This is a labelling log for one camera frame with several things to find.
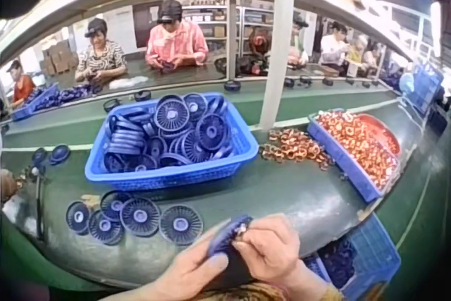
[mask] black cap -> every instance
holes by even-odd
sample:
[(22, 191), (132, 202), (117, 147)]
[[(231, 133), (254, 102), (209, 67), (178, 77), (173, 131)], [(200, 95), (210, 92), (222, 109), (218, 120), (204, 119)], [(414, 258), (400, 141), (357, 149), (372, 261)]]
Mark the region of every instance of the black cap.
[(176, 0), (163, 0), (158, 11), (158, 24), (172, 24), (182, 20), (182, 4)]
[(299, 15), (293, 16), (293, 24), (298, 25), (300, 28), (309, 27), (309, 24)]
[(97, 31), (102, 32), (104, 35), (106, 35), (106, 31), (108, 30), (106, 26), (106, 21), (100, 18), (94, 18), (92, 19), (89, 24), (87, 24), (87, 31), (85, 33), (86, 38), (90, 38)]
[(19, 67), (22, 67), (22, 64), (20, 63), (19, 60), (16, 59), (11, 63), (11, 66), (9, 66), (7, 72), (11, 72), (12, 70), (17, 70)]

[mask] patterned blouse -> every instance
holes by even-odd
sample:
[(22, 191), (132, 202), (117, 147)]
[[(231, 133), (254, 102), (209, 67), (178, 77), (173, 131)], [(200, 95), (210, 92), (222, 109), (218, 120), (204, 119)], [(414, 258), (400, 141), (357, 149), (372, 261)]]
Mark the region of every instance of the patterned blouse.
[(92, 45), (78, 56), (77, 73), (87, 68), (95, 73), (98, 70), (113, 70), (121, 66), (127, 66), (122, 47), (117, 42), (107, 40), (101, 56), (96, 56)]

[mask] green table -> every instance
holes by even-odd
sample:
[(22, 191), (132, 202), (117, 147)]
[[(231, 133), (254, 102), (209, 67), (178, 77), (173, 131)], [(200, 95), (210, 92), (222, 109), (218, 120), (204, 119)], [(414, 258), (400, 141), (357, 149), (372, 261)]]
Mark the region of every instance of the green table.
[[(243, 82), (238, 94), (227, 97), (238, 108), (248, 125), (258, 123), (265, 82)], [(169, 92), (222, 92), (222, 85), (181, 87), (177, 90), (154, 92), (160, 97)], [(278, 121), (308, 116), (320, 109), (360, 106), (393, 101), (395, 95), (383, 87), (366, 89), (359, 84), (350, 86), (335, 82), (333, 87), (314, 82), (309, 89), (296, 87), (284, 90)], [(84, 145), (89, 149), (100, 128), (105, 113), (102, 100), (57, 109), (11, 124), (4, 138), (2, 166), (17, 171), (30, 163), (31, 151), (40, 146)], [(405, 165), (411, 150), (422, 138), (417, 123), (392, 102), (370, 110), (396, 134), (402, 145), (401, 162)], [(266, 139), (258, 130), (254, 135), (260, 141)], [(47, 181), (42, 188), (44, 242), (32, 237), (31, 242), (45, 257), (57, 266), (93, 281), (124, 288), (152, 281), (180, 250), (165, 241), (160, 234), (152, 238), (136, 238), (126, 235), (116, 247), (107, 247), (91, 237), (72, 234), (65, 222), (67, 206), (82, 195), (102, 195), (111, 190), (106, 185), (88, 182), (84, 175), (89, 150), (74, 151), (69, 160), (57, 167), (47, 168)], [(260, 158), (242, 168), (236, 176), (199, 185), (147, 192), (146, 196), (157, 201), (161, 210), (174, 204), (194, 207), (204, 219), (204, 229), (231, 216), (246, 212), (253, 217), (283, 212), (288, 215), (302, 239), (300, 255), (304, 256), (348, 232), (362, 222), (367, 205), (350, 185), (339, 179), (339, 170), (320, 171), (310, 161), (302, 164), (276, 164)], [(402, 177), (398, 185), (410, 185)], [(21, 192), (13, 223), (25, 233), (33, 235), (27, 224), (35, 219), (35, 187), (27, 185)], [(9, 233), (14, 229), (8, 227)], [(16, 237), (17, 246), (26, 246), (27, 240)], [(224, 285), (245, 281), (246, 273), (232, 265)]]

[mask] dark blue plastic part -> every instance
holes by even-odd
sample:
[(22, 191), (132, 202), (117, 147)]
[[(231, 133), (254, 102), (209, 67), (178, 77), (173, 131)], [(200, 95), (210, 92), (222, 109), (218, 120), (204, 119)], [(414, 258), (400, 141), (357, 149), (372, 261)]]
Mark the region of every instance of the dark blue plastic part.
[(162, 236), (177, 246), (191, 245), (202, 234), (203, 228), (200, 215), (183, 205), (172, 206), (160, 218)]

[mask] orange shirt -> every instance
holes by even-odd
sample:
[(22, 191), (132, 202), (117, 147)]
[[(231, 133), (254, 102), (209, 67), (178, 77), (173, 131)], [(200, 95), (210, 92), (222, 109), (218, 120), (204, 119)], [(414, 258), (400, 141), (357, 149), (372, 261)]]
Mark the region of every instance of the orange shirt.
[(35, 83), (31, 77), (29, 75), (22, 74), (18, 82), (14, 85), (13, 101), (16, 102), (21, 99), (27, 99), (35, 87)]

